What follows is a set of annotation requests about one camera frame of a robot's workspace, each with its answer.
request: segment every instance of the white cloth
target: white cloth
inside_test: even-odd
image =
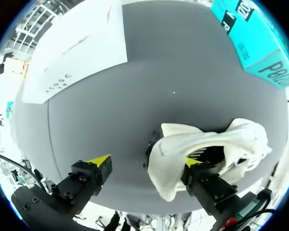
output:
[[[246,119],[235,119],[223,133],[202,132],[181,124],[162,124],[164,137],[149,157],[148,173],[160,196],[170,202],[185,189],[181,182],[186,156],[201,148],[223,146],[225,162],[221,177],[232,184],[253,170],[271,152],[265,129]],[[239,159],[246,161],[238,164]]]

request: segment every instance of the screw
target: screw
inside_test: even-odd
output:
[[[67,198],[67,199],[70,199],[72,200],[74,198],[74,196],[71,194],[71,192],[67,191],[66,193],[64,193],[64,196]]]
[[[69,172],[68,175],[67,175],[67,177],[70,179],[73,175],[74,175],[74,173]]]
[[[82,181],[82,182],[86,182],[87,181],[87,178],[85,176],[80,176],[79,177],[79,180]]]
[[[33,198],[32,198],[32,202],[33,202],[33,203],[37,203],[37,202],[39,202],[39,200],[38,200],[37,197],[33,197]]]
[[[28,210],[28,209],[30,209],[29,203],[25,204],[24,207],[23,207],[23,209],[24,209],[25,211]]]

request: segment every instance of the person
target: person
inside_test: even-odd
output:
[[[119,220],[120,220],[120,216],[118,212],[116,211],[114,216],[111,218],[110,223],[104,228],[104,231],[115,231],[117,227],[119,226]],[[130,230],[131,230],[131,226],[127,223],[127,220],[125,218],[121,231],[130,231]]]
[[[0,75],[3,74],[3,72],[4,72],[4,63],[5,63],[6,59],[12,58],[12,57],[14,57],[13,52],[9,52],[9,53],[6,53],[4,55],[2,63],[0,64]]]

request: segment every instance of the cyan box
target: cyan box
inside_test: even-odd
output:
[[[289,54],[279,33],[250,0],[215,0],[211,11],[221,22],[244,70],[273,83],[289,86]]]

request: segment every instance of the black cable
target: black cable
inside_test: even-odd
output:
[[[248,221],[249,219],[252,219],[253,217],[256,217],[256,216],[258,216],[258,215],[260,215],[262,213],[272,213],[273,214],[273,213],[275,213],[275,209],[263,209],[263,210],[260,210],[258,212],[255,212],[252,215],[244,217],[242,220],[239,220],[237,222],[237,224],[229,226],[228,228],[224,229],[223,231],[234,230],[235,228],[237,228],[242,223],[244,223],[244,222]]]
[[[39,181],[39,179],[38,179],[30,170],[26,169],[24,166],[20,165],[19,163],[15,162],[15,161],[13,161],[13,160],[11,160],[11,159],[3,156],[3,155],[0,155],[0,159],[9,162],[9,163],[11,163],[12,165],[15,165],[16,167],[20,168],[21,170],[23,170],[24,172],[26,172],[27,174],[29,174],[29,175],[36,181],[36,183],[37,183],[44,191],[46,191],[46,190],[45,190],[45,187],[43,186],[43,184],[41,183],[41,181]]]

